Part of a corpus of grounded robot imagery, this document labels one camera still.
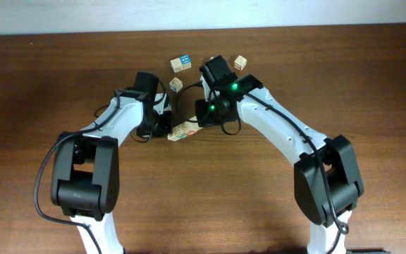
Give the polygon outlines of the yellow letter wooden block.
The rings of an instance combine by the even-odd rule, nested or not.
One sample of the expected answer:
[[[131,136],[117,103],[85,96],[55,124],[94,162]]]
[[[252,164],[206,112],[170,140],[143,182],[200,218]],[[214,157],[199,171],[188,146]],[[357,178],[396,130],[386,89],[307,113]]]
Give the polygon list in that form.
[[[179,138],[174,132],[169,133],[169,134],[167,135],[167,138],[168,138],[168,140],[170,140],[170,141],[177,141],[177,140],[180,140],[180,138]]]

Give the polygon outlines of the green label wooden block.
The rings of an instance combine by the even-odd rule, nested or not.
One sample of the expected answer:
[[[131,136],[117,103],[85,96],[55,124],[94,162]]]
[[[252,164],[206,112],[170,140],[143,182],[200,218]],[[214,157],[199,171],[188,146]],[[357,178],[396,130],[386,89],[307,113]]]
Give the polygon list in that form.
[[[177,125],[173,128],[173,134],[177,139],[185,138],[187,132],[187,127],[185,124]]]

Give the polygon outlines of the blue label wooden block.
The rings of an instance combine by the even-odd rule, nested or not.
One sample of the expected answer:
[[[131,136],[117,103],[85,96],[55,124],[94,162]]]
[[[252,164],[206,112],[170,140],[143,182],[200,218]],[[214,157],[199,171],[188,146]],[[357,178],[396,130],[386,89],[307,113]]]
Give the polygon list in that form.
[[[188,122],[187,124],[188,124],[188,129],[190,131],[199,131],[202,129],[202,127],[200,127],[198,123]]]

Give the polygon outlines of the red label wooden block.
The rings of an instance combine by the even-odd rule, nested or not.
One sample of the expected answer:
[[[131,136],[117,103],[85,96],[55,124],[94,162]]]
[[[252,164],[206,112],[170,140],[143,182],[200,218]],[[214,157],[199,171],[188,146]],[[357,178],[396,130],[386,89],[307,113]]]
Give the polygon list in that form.
[[[197,132],[197,131],[190,131],[190,130],[188,129],[188,124],[187,124],[187,123],[185,123],[185,125],[186,125],[186,127],[187,127],[187,132],[185,133],[186,136],[194,135],[194,134]]]

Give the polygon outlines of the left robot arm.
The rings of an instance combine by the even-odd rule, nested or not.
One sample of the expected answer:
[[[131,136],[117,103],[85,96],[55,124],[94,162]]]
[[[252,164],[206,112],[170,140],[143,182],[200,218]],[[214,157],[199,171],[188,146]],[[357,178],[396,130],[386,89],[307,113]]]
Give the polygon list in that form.
[[[76,226],[87,253],[124,253],[113,210],[120,189],[119,147],[132,134],[146,143],[171,132],[168,95],[152,73],[138,72],[132,87],[116,90],[101,115],[77,133],[58,137],[51,201]]]

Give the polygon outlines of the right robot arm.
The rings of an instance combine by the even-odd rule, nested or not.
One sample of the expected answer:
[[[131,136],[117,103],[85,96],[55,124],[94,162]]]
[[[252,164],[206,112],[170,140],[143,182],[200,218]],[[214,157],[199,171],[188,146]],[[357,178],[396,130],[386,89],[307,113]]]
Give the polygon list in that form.
[[[352,143],[329,138],[293,116],[264,84],[248,74],[238,77],[222,56],[204,63],[204,99],[195,103],[201,127],[236,121],[258,130],[294,170],[294,196],[310,221],[308,253],[346,253],[348,220],[364,185]]]

